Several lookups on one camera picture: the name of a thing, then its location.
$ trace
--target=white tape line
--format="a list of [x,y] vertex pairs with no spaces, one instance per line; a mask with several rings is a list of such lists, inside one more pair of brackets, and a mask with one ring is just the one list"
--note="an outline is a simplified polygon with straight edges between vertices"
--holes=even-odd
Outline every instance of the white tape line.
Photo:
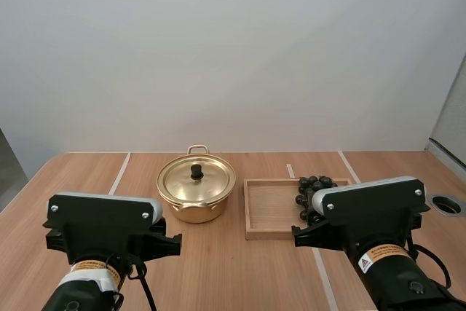
[[319,269],[320,279],[322,280],[323,289],[325,291],[325,295],[327,296],[330,311],[338,311],[335,296],[333,295],[333,289],[330,284],[330,280],[328,279],[327,270],[325,269],[325,265],[323,264],[319,248],[312,248],[312,252],[314,253],[315,263],[317,264],[317,268]]
[[341,160],[343,161],[343,163],[347,166],[347,169],[349,171],[349,173],[351,174],[352,178],[356,181],[357,184],[360,184],[361,183],[361,180],[358,178],[358,176],[356,175],[355,171],[353,170],[350,162],[348,162],[347,158],[344,156],[343,152],[342,151],[338,151],[338,154],[340,155],[341,157]]
[[294,172],[291,164],[287,164],[286,167],[288,168],[288,174],[290,174],[290,178],[294,178]]
[[119,184],[120,180],[122,179],[123,174],[125,173],[125,170],[126,170],[126,167],[127,167],[127,165],[128,165],[128,162],[130,161],[130,157],[131,157],[131,152],[128,152],[128,154],[126,155],[125,161],[123,162],[122,167],[121,167],[121,169],[119,170],[119,173],[118,173],[117,177],[115,178],[114,184],[113,184],[113,186],[111,187],[110,192],[108,193],[108,194],[110,194],[111,196],[112,196],[112,195],[115,193],[115,191],[117,190],[118,184]]

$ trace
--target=yellow label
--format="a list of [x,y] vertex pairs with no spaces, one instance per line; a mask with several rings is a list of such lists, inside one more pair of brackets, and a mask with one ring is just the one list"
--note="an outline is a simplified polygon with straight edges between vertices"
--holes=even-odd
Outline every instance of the yellow label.
[[[79,271],[81,269],[105,269],[105,262],[101,262],[98,260],[84,260],[78,262],[77,264],[71,267],[71,271]],[[119,281],[121,280],[118,272],[110,265],[107,265],[107,270],[110,272],[111,277],[114,279],[116,286],[119,285]]]
[[410,258],[408,252],[395,244],[382,244],[370,249],[359,259],[359,267],[364,273],[374,264],[374,262],[393,255],[402,255]]

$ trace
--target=black ball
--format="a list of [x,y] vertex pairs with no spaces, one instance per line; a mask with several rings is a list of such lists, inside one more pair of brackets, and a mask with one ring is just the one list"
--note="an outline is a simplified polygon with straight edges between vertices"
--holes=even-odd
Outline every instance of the black ball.
[[302,194],[299,194],[299,195],[296,196],[296,198],[294,200],[295,200],[296,204],[302,205],[303,201],[304,201],[304,196]]
[[300,184],[302,187],[309,187],[309,186],[311,186],[311,184],[309,183],[309,179],[308,179],[308,178],[300,178],[300,179],[299,179],[299,184]]
[[314,193],[315,192],[311,187],[306,189],[306,196],[309,201],[312,199],[312,196],[314,195]]
[[312,189],[313,189],[315,192],[317,192],[317,191],[319,191],[320,189],[323,189],[323,188],[324,188],[324,186],[323,186],[323,184],[322,184],[320,181],[316,181],[316,182],[314,182],[314,184],[312,185]]
[[302,221],[307,221],[307,210],[303,210],[302,212],[299,213],[299,218]]
[[320,182],[322,183],[322,185],[326,188],[326,189],[330,189],[332,187],[332,179],[325,176],[323,177]]
[[309,185],[312,186],[317,181],[317,176],[309,177]]

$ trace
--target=aluminum pot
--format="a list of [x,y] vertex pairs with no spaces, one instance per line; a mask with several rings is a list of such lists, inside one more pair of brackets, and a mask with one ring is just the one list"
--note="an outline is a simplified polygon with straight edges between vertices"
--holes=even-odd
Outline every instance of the aluminum pot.
[[[199,148],[205,153],[193,153]],[[224,212],[235,182],[236,174],[227,161],[210,154],[204,145],[193,145],[186,156],[163,167],[157,188],[176,218],[198,224]]]

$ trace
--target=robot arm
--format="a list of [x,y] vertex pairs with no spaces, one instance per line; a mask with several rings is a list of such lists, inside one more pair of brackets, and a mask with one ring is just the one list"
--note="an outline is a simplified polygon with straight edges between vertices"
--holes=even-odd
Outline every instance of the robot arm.
[[292,227],[295,246],[344,251],[379,310],[466,310],[416,265],[416,248],[435,256],[411,238],[425,193],[409,176],[322,189],[308,199],[308,227]]

